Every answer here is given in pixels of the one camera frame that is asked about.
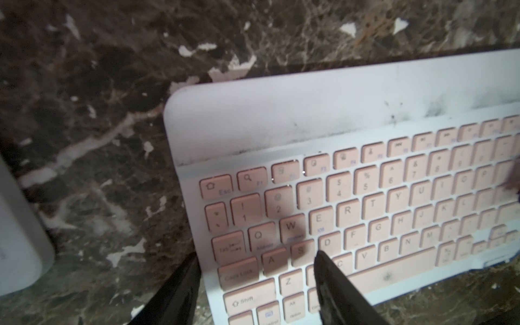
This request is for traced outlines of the pink keyboard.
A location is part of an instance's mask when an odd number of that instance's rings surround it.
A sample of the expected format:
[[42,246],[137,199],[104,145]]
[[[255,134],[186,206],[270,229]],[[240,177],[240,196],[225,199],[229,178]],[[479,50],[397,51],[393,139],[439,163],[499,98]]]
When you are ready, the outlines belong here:
[[194,85],[164,123],[216,324],[318,324],[519,254],[519,51]]

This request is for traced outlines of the green keyboard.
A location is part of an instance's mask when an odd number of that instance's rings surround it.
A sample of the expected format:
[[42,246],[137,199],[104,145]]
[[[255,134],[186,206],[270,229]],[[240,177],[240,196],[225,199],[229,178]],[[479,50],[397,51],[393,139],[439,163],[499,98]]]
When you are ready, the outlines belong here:
[[49,236],[1,161],[1,295],[33,285],[54,260]]

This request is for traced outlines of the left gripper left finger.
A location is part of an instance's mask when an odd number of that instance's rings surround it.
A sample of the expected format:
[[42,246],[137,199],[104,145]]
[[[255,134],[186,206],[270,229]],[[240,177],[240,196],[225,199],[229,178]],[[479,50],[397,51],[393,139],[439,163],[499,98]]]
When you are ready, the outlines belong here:
[[198,257],[196,253],[191,253],[129,325],[192,324],[200,279]]

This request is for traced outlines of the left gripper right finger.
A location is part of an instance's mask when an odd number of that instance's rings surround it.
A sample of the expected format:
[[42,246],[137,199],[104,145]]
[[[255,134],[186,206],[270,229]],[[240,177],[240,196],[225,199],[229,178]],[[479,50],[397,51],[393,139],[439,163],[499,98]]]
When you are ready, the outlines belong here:
[[314,276],[323,324],[387,324],[323,251],[316,254]]

